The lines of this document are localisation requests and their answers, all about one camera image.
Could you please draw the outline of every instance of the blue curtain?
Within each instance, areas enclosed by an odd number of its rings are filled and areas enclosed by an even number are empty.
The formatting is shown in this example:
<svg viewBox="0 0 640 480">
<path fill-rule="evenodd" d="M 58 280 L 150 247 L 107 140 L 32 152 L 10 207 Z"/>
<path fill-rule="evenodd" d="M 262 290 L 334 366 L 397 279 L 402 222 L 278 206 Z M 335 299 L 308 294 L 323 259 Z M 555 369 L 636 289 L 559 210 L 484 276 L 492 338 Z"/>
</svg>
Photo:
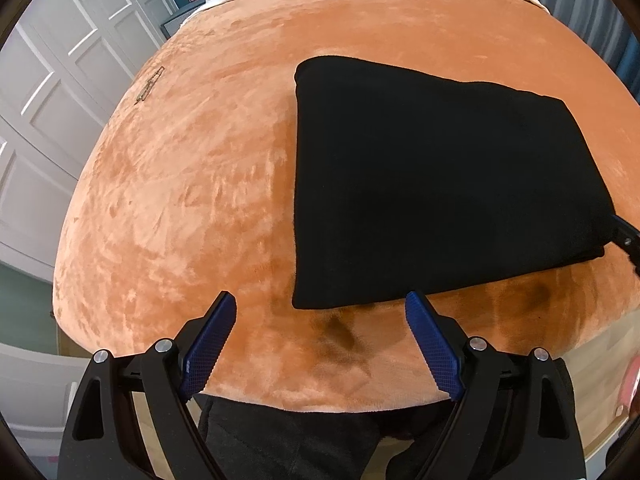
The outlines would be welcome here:
<svg viewBox="0 0 640 480">
<path fill-rule="evenodd" d="M 640 103 L 640 44 L 611 0 L 540 0 L 611 67 Z"/>
</svg>

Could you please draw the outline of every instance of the black fabric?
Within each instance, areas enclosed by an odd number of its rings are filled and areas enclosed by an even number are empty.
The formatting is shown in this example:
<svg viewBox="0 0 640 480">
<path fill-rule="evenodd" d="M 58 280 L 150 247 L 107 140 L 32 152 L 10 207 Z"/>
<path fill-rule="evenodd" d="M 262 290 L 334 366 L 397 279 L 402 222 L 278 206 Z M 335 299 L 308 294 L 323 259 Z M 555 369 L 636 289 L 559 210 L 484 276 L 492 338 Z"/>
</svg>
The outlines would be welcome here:
<svg viewBox="0 0 640 480">
<path fill-rule="evenodd" d="M 198 426 L 228 480 L 360 480 L 380 439 L 397 432 L 417 442 L 387 472 L 402 480 L 435 446 L 453 403 L 375 413 L 286 412 L 220 397 L 204 406 Z"/>
<path fill-rule="evenodd" d="M 604 254 L 614 207 L 562 101 L 339 56 L 302 62 L 295 81 L 296 308 Z"/>
</svg>

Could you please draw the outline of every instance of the black pants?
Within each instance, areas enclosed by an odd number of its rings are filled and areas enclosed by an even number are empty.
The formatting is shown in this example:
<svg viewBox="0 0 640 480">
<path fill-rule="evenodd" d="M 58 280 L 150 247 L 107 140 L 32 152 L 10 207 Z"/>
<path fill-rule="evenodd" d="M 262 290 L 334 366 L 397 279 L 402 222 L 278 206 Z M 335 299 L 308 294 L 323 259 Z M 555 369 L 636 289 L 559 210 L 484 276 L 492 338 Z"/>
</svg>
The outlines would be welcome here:
<svg viewBox="0 0 640 480">
<path fill-rule="evenodd" d="M 360 480 L 381 438 L 414 440 L 387 480 L 413 479 L 452 402 L 373 413 L 299 413 L 199 395 L 198 429 L 228 480 Z"/>
</svg>

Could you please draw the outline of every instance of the wooden floor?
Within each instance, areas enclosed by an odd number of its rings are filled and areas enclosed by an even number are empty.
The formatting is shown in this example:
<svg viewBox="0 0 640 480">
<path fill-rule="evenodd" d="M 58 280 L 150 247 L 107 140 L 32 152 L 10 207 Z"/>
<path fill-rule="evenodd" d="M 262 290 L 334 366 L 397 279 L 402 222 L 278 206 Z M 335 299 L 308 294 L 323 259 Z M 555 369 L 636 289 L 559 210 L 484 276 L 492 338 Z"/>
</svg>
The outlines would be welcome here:
<svg viewBox="0 0 640 480">
<path fill-rule="evenodd" d="M 616 418 L 618 389 L 627 365 L 640 352 L 640 310 L 614 323 L 606 332 L 564 356 L 574 383 L 576 418 L 583 447 L 598 441 L 599 436 Z M 158 437 L 143 394 L 134 394 L 138 421 L 156 475 L 173 480 L 162 453 Z M 194 420 L 200 409 L 195 402 L 188 404 Z M 362 480 L 384 480 L 386 464 L 408 444 L 394 439 L 380 442 Z"/>
</svg>

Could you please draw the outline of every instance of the white wardrobe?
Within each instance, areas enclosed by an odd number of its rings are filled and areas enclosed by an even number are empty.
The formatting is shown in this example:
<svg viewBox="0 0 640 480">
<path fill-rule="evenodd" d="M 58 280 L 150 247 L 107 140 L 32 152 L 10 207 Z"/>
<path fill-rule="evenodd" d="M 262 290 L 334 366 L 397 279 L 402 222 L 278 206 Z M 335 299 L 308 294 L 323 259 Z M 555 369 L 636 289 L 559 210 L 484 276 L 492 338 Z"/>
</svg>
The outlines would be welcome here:
<svg viewBox="0 0 640 480">
<path fill-rule="evenodd" d="M 51 281 L 102 128 L 164 42 L 173 0 L 34 0 L 0 50 L 0 260 Z"/>
</svg>

